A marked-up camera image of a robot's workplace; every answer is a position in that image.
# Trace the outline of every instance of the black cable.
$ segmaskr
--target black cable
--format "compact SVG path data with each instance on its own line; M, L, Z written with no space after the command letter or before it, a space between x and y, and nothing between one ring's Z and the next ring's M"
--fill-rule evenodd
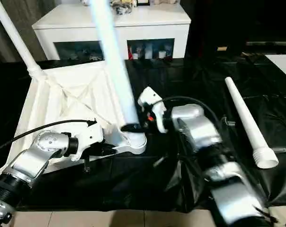
M176 100L185 100L185 101L189 101L191 103L198 104L198 105L202 106L203 108L205 108L211 114L211 116L213 117L213 119L215 121L215 124L217 125L217 128L218 129L220 128L220 122L219 122L217 116L215 115L214 111L208 105L206 105L202 101L200 101L198 99L195 99L195 98L191 98L191 97L187 97L187 96L170 96L170 97L163 98L162 100L159 100L159 101L153 103L151 106L153 107L157 103L166 102L166 101L172 101L174 99L176 99Z
M35 132L35 131L39 131L39 130L41 130L41 129L45 129L45 128L47 128L47 127L54 126L54 125L57 125L57 124L70 123L70 122L84 122L84 123L87 123L88 126L91 126L91 125L95 124L95 121L90 121L90 120L65 120L65 121L53 122L53 123L46 124L46 125L37 127L37 128L35 128L35 129L29 130L29 131L27 131L27 132L24 132L24 133L22 133L22 134L20 134L20 135L18 135L18 136L16 136L16 137L14 137L14 138L12 138L11 140L9 140L9 141L3 143L3 144L0 146L0 150L1 150L3 147L5 147L5 146L11 144L12 142L14 142L14 141L16 141L16 140L18 140L18 139L20 139L20 138L22 138L22 137L24 137L24 136L27 136L27 135L29 135L29 134Z

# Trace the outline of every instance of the white pole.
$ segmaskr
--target white pole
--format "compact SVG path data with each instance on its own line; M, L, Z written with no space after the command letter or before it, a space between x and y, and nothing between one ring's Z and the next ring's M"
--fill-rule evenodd
M122 113L126 123L138 123L134 105L134 96L130 86L127 70L121 57L114 21L108 0L91 0L90 11L96 24L102 51L113 81ZM146 142L143 133L127 134L131 146L139 147Z
M268 147L232 78L225 78L225 82L253 148L253 158L257 166L263 169L275 167L279 163L276 154Z
M18 31L16 30L14 24L10 20L6 10L4 9L3 5L0 2L0 21L4 26L6 32L8 33L10 39L12 40L13 44L15 45L16 49L18 50L21 58L23 59L24 63L27 66L27 70L29 75L32 77L39 77L45 75L43 70L40 66L35 62L33 56L30 54L28 48L26 47L25 43L23 42L21 36L19 35Z

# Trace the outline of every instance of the dark curtain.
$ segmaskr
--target dark curtain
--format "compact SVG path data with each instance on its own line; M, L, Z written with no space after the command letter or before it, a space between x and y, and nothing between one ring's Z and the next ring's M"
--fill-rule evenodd
M36 61L46 60L32 25L55 7L54 0L2 0L10 19ZM0 62L21 61L0 22Z

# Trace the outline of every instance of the black cover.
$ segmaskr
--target black cover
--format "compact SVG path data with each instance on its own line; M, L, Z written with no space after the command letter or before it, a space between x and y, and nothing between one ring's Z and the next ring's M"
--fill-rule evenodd
M42 62L53 68L74 61ZM286 75L267 58L126 61L135 99L146 86L161 97L190 96L209 105L222 123L222 136L267 205L286 205ZM0 65L0 144L14 134L30 79L20 64ZM224 78L231 76L279 165L260 170L230 98ZM5 100L1 94L12 94ZM19 210L177 210L207 208L208 192L195 156L173 134L147 135L146 151L124 153L42 176ZM5 162L7 150L0 157Z

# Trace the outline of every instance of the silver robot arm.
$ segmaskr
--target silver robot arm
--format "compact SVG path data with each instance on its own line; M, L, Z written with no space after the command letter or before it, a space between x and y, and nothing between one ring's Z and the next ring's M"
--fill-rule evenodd
M214 124L204 116L198 105L173 107L171 119L174 128L185 135L205 178L215 186L210 192L226 225L247 218L262 218L260 198L254 192L238 163L222 153L222 139Z
M269 226L260 213L263 208L260 197L240 165L224 153L222 138L201 106L182 105L167 111L161 97L150 87L142 92L138 102L143 109L144 105L152 106L151 112L159 132L174 129L182 133L191 145L208 182L216 216L219 213L218 225Z
M51 158L66 156L77 161L86 148L102 141L103 131L97 123L75 137L54 131L39 133L32 145L20 152L0 175L0 225L10 221L14 208L29 193Z

